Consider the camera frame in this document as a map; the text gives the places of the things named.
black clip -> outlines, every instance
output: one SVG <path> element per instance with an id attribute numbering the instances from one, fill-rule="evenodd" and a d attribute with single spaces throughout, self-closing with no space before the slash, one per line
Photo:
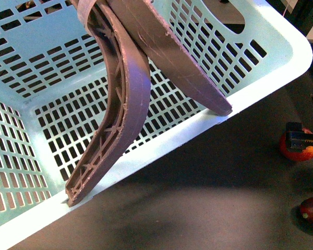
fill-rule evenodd
<path id="1" fill-rule="evenodd" d="M 288 151 L 301 153 L 308 146 L 313 146 L 313 134 L 306 134 L 300 122 L 288 122 L 285 142 Z"/>

basket handle hole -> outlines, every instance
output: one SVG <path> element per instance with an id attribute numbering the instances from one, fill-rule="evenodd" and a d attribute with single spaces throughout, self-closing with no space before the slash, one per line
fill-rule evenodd
<path id="1" fill-rule="evenodd" d="M 231 2 L 202 0 L 208 10 L 223 23 L 228 29 L 236 34 L 241 34 L 245 28 L 244 16 L 234 7 Z"/>

plastic laundry basket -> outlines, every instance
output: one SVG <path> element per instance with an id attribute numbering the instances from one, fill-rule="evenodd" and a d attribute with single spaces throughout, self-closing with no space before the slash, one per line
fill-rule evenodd
<path id="1" fill-rule="evenodd" d="M 29 8 L 24 2 L 0 1 L 2 248 L 289 83 L 312 59 L 307 40 L 263 0 L 230 1 L 245 19 L 241 34 L 201 0 L 154 1 L 233 112 L 215 116 L 150 62 L 151 102 L 141 134 L 92 193 L 68 208 L 65 181 L 105 113 L 105 64 L 68 0 L 34 0 Z"/>

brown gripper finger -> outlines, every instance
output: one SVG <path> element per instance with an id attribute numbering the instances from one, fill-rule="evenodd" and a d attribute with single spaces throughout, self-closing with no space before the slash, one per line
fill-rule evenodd
<path id="1" fill-rule="evenodd" d="M 77 7 L 78 0 L 72 0 Z M 108 79 L 105 116 L 66 183 L 68 206 L 79 203 L 138 136 L 150 101 L 150 69 L 145 53 L 133 42 L 105 0 L 89 15 L 88 30 L 104 56 Z"/>
<path id="2" fill-rule="evenodd" d="M 232 107 L 193 60 L 150 0 L 106 0 L 127 32 L 154 64 L 184 94 L 217 115 Z"/>

orange fruit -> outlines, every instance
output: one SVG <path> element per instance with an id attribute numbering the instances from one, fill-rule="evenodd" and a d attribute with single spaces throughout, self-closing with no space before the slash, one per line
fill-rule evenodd
<path id="1" fill-rule="evenodd" d="M 306 134 L 313 134 L 309 129 L 303 128 L 303 131 Z M 306 161 L 313 158 L 313 146 L 305 148 L 301 153 L 300 152 L 290 152 L 286 148 L 286 132 L 282 134 L 280 138 L 280 152 L 287 158 L 292 161 Z"/>

